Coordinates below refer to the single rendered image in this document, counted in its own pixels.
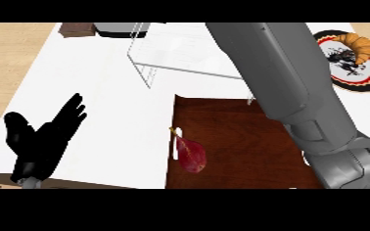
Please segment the golden croissant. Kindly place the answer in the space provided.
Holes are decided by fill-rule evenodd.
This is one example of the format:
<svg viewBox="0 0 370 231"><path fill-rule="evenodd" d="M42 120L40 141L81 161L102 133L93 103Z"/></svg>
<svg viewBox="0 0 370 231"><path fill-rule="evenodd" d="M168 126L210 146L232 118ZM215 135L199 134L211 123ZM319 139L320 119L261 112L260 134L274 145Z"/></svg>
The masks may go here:
<svg viewBox="0 0 370 231"><path fill-rule="evenodd" d="M363 65L370 59L370 39L357 33L347 33L335 37L333 41L341 42L353 50L356 64Z"/></svg>

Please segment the patterned round plate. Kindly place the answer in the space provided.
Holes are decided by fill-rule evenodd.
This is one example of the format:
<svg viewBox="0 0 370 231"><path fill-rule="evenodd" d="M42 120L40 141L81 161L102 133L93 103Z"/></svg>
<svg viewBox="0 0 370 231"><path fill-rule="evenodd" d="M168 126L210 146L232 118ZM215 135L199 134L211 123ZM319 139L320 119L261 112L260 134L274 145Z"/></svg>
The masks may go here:
<svg viewBox="0 0 370 231"><path fill-rule="evenodd" d="M354 33L342 30L323 30L314 34L317 43L330 64L333 85L358 93L370 93L370 59L363 65L356 64L353 50L333 38Z"/></svg>

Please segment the red squash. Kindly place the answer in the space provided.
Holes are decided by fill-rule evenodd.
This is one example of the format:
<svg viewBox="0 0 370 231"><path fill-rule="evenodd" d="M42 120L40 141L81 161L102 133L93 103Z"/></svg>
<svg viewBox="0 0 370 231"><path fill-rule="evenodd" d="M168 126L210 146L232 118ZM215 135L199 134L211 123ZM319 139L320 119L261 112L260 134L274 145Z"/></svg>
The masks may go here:
<svg viewBox="0 0 370 231"><path fill-rule="evenodd" d="M182 137L174 128L171 128L171 132L177 139L180 165L187 172L199 173L207 166L205 149L199 143Z"/></svg>

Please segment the grey and black appliance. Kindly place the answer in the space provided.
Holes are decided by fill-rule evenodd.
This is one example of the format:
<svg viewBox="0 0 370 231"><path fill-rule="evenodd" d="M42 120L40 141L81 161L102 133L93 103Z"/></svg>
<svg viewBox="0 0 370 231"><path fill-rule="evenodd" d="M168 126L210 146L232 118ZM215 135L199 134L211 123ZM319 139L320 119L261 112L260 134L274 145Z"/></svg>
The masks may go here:
<svg viewBox="0 0 370 231"><path fill-rule="evenodd" d="M95 23L100 37L109 38L143 38L149 25L149 23Z"/></svg>

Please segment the small brown wooden block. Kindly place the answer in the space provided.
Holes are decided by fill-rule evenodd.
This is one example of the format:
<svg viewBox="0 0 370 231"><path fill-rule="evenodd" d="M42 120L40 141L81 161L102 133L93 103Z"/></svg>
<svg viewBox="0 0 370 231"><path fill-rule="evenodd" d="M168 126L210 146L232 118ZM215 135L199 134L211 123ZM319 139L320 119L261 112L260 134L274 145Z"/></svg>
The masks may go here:
<svg viewBox="0 0 370 231"><path fill-rule="evenodd" d="M64 23L59 29L64 37L84 37L96 35L93 23Z"/></svg>

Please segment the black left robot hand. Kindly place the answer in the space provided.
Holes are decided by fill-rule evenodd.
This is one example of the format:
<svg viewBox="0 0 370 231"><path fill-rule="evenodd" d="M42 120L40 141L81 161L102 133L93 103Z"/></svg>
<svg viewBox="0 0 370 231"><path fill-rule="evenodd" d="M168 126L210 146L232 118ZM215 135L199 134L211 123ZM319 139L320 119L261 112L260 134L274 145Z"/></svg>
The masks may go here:
<svg viewBox="0 0 370 231"><path fill-rule="evenodd" d="M6 144L18 156L11 176L15 183L31 177L39 181L50 177L64 156L68 142L87 117L84 109L83 96L75 94L53 120L39 130L34 130L19 113L9 112L5 114Z"/></svg>

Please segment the brown wooden tray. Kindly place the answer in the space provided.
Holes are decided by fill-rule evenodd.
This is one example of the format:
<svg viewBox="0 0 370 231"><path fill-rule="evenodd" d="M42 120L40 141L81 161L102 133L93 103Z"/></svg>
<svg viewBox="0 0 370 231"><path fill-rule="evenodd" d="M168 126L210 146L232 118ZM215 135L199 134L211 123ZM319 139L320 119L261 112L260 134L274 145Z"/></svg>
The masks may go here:
<svg viewBox="0 0 370 231"><path fill-rule="evenodd" d="M170 189L320 189L282 124L269 119L257 102L192 99L174 102L173 126L205 148L207 167L183 170L168 159Z"/></svg>

